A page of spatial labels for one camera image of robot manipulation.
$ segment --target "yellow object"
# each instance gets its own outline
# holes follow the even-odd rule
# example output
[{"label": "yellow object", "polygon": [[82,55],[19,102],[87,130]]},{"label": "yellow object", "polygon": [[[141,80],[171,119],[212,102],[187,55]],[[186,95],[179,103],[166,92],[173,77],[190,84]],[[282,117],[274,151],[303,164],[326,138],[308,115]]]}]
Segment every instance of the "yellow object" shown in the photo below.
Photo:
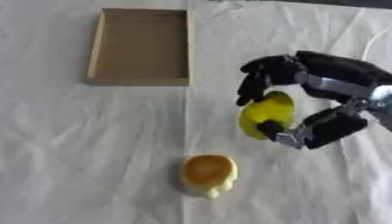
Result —
[{"label": "yellow object", "polygon": [[237,177],[235,161],[220,155],[190,157],[181,169],[181,181],[187,189],[209,199],[229,191]]},{"label": "yellow object", "polygon": [[250,137],[259,140],[267,137],[257,129],[258,123],[274,120],[288,129],[294,120],[294,104],[285,93],[274,91],[268,93],[263,101],[252,102],[241,112],[239,124]]}]

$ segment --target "yellow cake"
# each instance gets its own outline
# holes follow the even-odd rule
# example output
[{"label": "yellow cake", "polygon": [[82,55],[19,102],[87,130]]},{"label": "yellow cake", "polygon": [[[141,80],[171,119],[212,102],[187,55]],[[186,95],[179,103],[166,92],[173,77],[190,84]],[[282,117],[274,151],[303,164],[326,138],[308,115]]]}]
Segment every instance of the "yellow cake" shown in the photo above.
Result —
[{"label": "yellow cake", "polygon": [[181,181],[187,189],[209,199],[230,190],[237,176],[235,161],[220,155],[190,157],[181,169]]}]

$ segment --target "yellow ball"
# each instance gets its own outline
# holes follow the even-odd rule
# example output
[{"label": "yellow ball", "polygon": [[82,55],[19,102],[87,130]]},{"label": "yellow ball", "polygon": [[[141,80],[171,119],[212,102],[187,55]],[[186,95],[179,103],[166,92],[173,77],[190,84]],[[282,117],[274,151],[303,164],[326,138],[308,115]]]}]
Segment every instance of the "yellow ball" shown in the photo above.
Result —
[{"label": "yellow ball", "polygon": [[267,137],[257,129],[257,124],[267,120],[279,122],[287,130],[294,120],[293,100],[283,92],[270,92],[263,101],[252,102],[243,109],[239,124],[246,135],[263,140]]}]

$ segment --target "cardboard tray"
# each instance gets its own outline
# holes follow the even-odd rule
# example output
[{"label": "cardboard tray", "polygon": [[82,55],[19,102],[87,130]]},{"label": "cardboard tray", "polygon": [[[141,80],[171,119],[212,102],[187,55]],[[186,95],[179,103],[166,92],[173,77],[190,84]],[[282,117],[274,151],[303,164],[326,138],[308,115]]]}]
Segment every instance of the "cardboard tray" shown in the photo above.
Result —
[{"label": "cardboard tray", "polygon": [[102,9],[87,83],[188,85],[186,21],[184,10]]}]

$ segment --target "white tablecloth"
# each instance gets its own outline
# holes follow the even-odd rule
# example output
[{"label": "white tablecloth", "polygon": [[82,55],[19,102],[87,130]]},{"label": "white tablecloth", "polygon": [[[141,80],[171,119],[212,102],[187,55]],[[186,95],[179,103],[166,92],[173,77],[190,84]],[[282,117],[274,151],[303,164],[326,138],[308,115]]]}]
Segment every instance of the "white tablecloth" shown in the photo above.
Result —
[{"label": "white tablecloth", "polygon": [[[246,137],[235,90],[247,60],[307,49],[392,71],[392,11],[196,3],[192,85],[82,84],[101,7],[185,1],[0,0],[0,223],[390,223],[392,134],[370,127],[321,150]],[[297,120],[330,106],[299,88]],[[217,200],[181,192],[184,155],[237,161]]]}]

